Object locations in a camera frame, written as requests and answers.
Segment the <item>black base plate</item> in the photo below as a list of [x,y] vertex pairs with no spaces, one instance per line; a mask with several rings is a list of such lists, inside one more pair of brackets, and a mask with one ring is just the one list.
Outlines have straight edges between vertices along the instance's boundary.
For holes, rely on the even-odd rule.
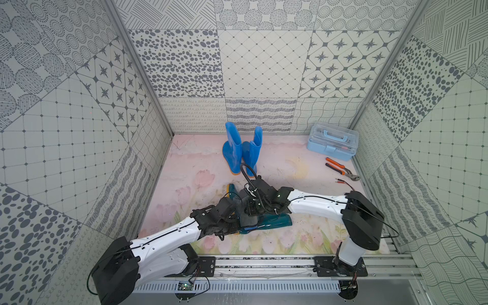
[[358,277],[368,276],[368,272],[362,257],[354,266],[350,266],[333,256],[316,256],[313,258],[313,261],[313,272],[316,273],[318,277],[352,277],[354,275],[357,275]]
[[199,277],[213,277],[216,268],[216,257],[203,256],[191,259],[188,265],[179,273],[180,277],[189,277],[191,275]]

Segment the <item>blue rubber boot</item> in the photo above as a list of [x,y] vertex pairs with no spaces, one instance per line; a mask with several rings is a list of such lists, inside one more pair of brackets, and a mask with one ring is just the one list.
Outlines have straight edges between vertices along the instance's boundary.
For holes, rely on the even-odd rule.
[[238,129],[234,123],[227,122],[225,124],[227,141],[222,146],[222,155],[224,156],[231,172],[238,175],[242,159],[242,141]]
[[252,170],[257,172],[257,161],[263,144],[263,129],[256,127],[254,130],[254,139],[245,141],[242,144],[243,160]]

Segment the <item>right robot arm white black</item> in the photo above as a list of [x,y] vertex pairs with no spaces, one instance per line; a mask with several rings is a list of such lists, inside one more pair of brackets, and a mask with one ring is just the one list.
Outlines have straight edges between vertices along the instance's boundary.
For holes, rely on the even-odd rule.
[[348,238],[338,247],[334,259],[337,265],[356,266],[367,251],[379,249],[385,216],[362,193],[326,196],[290,187],[275,189],[248,165],[243,163],[240,169],[247,181],[245,192],[249,199],[243,206],[248,216],[297,213],[343,223]]

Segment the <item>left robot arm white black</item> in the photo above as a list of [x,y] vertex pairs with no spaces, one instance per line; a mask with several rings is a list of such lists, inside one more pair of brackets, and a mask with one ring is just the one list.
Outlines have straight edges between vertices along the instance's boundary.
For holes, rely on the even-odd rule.
[[177,224],[145,238],[112,242],[88,277],[101,304],[120,304],[133,290],[152,280],[194,273],[198,256],[191,243],[206,236],[224,238],[239,230],[241,200],[222,197],[217,205],[192,211]]

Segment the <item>green rubber boot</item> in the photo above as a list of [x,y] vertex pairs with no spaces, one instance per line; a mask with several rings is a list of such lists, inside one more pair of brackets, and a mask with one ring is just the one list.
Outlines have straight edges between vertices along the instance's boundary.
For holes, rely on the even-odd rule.
[[[236,186],[234,184],[227,185],[227,195],[236,204],[235,212],[238,220],[238,214],[237,214],[238,204],[242,202],[242,199],[248,199],[248,196],[245,195],[244,192],[238,194]],[[255,228],[252,228],[251,230],[241,230],[239,228],[238,232],[241,235],[246,235],[253,231],[274,230],[282,227],[292,226],[292,219],[288,214],[281,214],[281,215],[264,214],[257,217],[258,217],[258,224]]]

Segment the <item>light blue plastic toolbox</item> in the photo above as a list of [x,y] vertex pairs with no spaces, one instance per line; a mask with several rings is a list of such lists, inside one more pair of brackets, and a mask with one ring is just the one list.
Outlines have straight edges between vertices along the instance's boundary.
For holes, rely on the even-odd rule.
[[307,149],[332,158],[349,161],[357,153],[359,133],[328,123],[315,123],[310,131]]

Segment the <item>grey blue microfibre cloth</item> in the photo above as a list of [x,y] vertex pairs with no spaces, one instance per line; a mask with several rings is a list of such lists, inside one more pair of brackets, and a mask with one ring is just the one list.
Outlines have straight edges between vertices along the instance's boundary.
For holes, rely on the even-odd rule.
[[250,216],[247,211],[249,209],[249,200],[242,199],[242,202],[238,204],[237,214],[240,223],[241,230],[251,230],[258,224],[257,216]]

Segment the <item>orange handled pliers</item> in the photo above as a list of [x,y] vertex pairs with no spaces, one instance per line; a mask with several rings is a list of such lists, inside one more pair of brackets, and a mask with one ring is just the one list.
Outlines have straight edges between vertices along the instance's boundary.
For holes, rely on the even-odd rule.
[[334,170],[335,172],[344,175],[345,177],[349,178],[352,181],[358,181],[360,180],[359,175],[355,175],[352,173],[351,170],[347,169],[344,165],[334,161],[333,159],[326,157],[326,163],[325,166]]

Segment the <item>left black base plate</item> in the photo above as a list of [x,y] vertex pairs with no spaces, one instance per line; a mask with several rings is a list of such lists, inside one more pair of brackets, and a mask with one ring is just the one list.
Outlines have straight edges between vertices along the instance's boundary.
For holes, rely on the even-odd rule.
[[179,273],[180,277],[189,277],[191,275],[199,277],[213,277],[216,268],[216,257],[203,256],[191,259],[188,265]]

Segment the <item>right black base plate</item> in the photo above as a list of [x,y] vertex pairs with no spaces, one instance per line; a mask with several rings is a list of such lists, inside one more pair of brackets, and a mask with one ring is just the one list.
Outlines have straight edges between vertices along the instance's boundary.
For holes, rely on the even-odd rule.
[[318,277],[352,277],[354,275],[357,275],[358,277],[368,276],[368,272],[362,257],[354,266],[350,266],[333,256],[316,256],[313,258],[313,261],[313,272],[316,273]]

